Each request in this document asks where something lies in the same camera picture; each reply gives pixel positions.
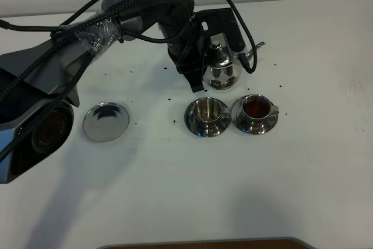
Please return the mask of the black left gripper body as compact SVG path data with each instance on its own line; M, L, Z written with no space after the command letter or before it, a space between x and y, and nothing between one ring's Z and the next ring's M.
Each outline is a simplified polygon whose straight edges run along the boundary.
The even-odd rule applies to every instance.
M179 73L201 77L205 70L204 55L210 44L207 31L202 27L201 14L194 13L188 22L183 16L165 16L159 21L159 29L165 38L174 37L184 30L183 35L167 43L168 54Z

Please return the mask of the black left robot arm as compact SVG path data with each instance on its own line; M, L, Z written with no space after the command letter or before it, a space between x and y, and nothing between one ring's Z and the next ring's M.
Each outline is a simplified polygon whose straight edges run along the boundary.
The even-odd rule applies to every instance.
M33 48L1 55L1 183L7 184L59 149L80 104L77 83L87 67L116 42L140 39L166 44L191 89L203 89L201 29L194 0L94 0L101 10L59 26L17 26L47 32Z

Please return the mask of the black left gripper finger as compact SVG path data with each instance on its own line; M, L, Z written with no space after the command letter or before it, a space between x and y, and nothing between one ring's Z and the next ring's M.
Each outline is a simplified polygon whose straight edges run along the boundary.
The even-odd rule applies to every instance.
M204 90L203 74L200 68L186 71L183 73L183 75L187 79L193 93Z

